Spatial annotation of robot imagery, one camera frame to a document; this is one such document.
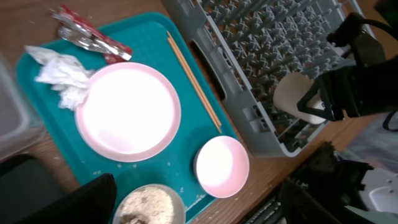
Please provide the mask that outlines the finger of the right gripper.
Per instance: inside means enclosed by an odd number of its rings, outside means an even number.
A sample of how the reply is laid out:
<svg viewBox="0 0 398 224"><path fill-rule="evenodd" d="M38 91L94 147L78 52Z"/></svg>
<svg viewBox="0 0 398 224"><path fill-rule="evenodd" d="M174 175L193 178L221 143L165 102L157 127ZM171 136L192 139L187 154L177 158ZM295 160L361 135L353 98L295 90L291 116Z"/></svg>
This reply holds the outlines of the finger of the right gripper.
<svg viewBox="0 0 398 224"><path fill-rule="evenodd" d="M328 121L341 121L344 119L342 111L334 111L331 106L324 106L323 102L316 102L309 106L298 103L297 108L300 112L323 118Z"/></svg>
<svg viewBox="0 0 398 224"><path fill-rule="evenodd" d="M301 74L304 81L302 85L303 97L298 101L298 109L327 109L330 103L327 98L327 85L330 81L328 74L323 74L316 79L310 79Z"/></svg>

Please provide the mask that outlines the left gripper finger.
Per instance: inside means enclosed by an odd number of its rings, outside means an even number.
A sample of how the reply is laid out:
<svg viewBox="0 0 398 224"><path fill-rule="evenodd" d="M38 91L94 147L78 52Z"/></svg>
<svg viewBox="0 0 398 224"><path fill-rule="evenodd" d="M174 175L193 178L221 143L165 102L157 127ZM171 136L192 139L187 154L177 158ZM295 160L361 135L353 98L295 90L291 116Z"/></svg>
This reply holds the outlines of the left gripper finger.
<svg viewBox="0 0 398 224"><path fill-rule="evenodd" d="M105 224L113 213L116 196L114 176L105 173L19 223Z"/></svg>

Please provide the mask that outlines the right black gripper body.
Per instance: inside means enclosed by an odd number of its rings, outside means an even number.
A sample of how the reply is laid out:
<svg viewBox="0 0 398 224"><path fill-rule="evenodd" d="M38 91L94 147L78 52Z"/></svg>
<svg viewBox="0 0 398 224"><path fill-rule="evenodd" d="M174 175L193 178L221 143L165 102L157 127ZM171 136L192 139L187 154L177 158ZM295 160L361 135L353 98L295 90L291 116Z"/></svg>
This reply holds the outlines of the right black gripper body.
<svg viewBox="0 0 398 224"><path fill-rule="evenodd" d="M350 118L397 109L397 58L369 67L349 66L327 72L327 98L334 111Z"/></svg>

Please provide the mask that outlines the white paper cup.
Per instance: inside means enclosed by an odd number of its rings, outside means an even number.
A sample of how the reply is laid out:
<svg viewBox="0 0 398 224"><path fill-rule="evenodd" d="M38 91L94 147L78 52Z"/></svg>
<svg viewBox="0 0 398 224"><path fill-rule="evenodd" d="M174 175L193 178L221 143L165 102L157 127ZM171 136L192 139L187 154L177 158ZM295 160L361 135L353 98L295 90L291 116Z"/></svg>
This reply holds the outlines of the white paper cup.
<svg viewBox="0 0 398 224"><path fill-rule="evenodd" d="M274 106L296 118L302 119L310 124L321 124L326 119L298 110L297 103L304 97L313 85L314 81L307 76L293 72L286 75L274 90L273 104Z"/></svg>

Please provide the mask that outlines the large pink plate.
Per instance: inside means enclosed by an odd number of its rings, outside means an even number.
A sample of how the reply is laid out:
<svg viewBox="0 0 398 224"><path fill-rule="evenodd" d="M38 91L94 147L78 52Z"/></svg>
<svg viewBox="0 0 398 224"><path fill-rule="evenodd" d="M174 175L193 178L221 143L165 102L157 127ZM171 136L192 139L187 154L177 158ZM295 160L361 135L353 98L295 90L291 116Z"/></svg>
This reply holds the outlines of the large pink plate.
<svg viewBox="0 0 398 224"><path fill-rule="evenodd" d="M174 139L182 107L159 71L141 63L108 65L89 79L88 95L75 110L78 132L99 155L118 162L154 157Z"/></svg>

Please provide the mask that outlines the small pink bowl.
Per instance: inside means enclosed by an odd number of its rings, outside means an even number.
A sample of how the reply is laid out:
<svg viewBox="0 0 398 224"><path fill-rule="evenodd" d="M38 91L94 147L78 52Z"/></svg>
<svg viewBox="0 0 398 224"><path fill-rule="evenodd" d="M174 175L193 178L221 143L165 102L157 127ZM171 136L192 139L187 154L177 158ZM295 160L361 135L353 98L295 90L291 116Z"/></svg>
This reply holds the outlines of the small pink bowl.
<svg viewBox="0 0 398 224"><path fill-rule="evenodd" d="M216 198L236 195L245 185L250 170L244 146L230 136L217 136L198 150L193 170L203 190Z"/></svg>

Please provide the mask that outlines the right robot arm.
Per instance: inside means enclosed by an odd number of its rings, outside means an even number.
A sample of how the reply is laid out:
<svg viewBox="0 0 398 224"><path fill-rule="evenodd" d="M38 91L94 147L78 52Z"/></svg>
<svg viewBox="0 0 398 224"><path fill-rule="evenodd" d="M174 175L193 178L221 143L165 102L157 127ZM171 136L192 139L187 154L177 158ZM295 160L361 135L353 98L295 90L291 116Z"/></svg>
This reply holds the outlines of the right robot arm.
<svg viewBox="0 0 398 224"><path fill-rule="evenodd" d="M349 45L355 65L320 75L298 101L300 112L340 121L350 118L397 112L397 58L387 59L383 46L362 26L369 24L397 37L397 1L378 1L375 10L385 23L351 13L327 40L337 47ZM288 222L369 223L355 213L366 212L360 192L366 174L374 169L368 163L337 159L330 143L323 144L299 172L310 185L296 190L291 205L280 199Z"/></svg>

